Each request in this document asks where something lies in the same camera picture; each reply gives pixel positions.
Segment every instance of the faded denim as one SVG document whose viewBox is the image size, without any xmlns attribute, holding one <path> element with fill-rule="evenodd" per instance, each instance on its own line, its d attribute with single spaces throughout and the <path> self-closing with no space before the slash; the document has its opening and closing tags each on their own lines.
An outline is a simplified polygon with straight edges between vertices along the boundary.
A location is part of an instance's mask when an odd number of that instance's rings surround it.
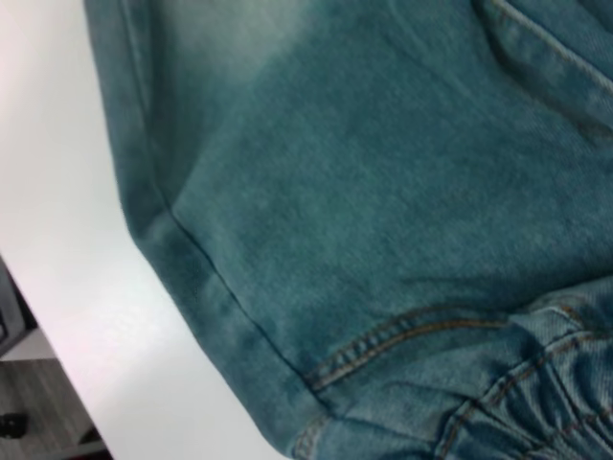
<svg viewBox="0 0 613 460">
<path fill-rule="evenodd" d="M 613 457 L 613 2 L 86 2 L 131 234 L 283 454 Z"/>
</svg>

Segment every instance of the blue denim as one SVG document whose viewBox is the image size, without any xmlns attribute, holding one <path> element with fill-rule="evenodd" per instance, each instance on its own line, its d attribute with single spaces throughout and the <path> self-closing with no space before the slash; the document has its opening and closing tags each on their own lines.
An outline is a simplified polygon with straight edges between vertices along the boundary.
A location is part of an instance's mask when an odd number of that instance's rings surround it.
<svg viewBox="0 0 613 460">
<path fill-rule="evenodd" d="M 613 2 L 86 2 L 130 232 L 281 453 L 613 457 Z"/>
</svg>

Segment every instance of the wooden floor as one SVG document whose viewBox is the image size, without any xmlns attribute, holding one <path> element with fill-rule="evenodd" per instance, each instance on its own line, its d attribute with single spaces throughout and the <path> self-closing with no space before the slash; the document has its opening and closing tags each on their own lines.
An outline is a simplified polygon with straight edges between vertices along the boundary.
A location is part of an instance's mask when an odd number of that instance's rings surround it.
<svg viewBox="0 0 613 460">
<path fill-rule="evenodd" d="M 22 460 L 76 446 L 92 427 L 56 359 L 0 362 L 0 414 L 30 416 L 28 434 L 0 438 L 0 460 Z"/>
</svg>

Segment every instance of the black object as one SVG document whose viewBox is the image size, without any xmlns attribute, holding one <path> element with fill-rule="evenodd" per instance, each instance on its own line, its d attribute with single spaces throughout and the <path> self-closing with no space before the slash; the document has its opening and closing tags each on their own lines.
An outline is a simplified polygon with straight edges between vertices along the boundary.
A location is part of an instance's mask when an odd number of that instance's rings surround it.
<svg viewBox="0 0 613 460">
<path fill-rule="evenodd" d="M 0 415 L 0 438 L 22 438 L 28 431 L 28 416 L 26 414 Z"/>
</svg>

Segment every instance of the white table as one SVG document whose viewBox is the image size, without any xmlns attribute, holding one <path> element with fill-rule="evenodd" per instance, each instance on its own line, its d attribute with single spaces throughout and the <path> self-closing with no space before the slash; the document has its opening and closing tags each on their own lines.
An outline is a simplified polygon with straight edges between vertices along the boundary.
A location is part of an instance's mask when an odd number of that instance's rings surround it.
<svg viewBox="0 0 613 460">
<path fill-rule="evenodd" d="M 80 0 L 0 0 L 0 252 L 116 459 L 282 458 L 127 234 Z"/>
</svg>

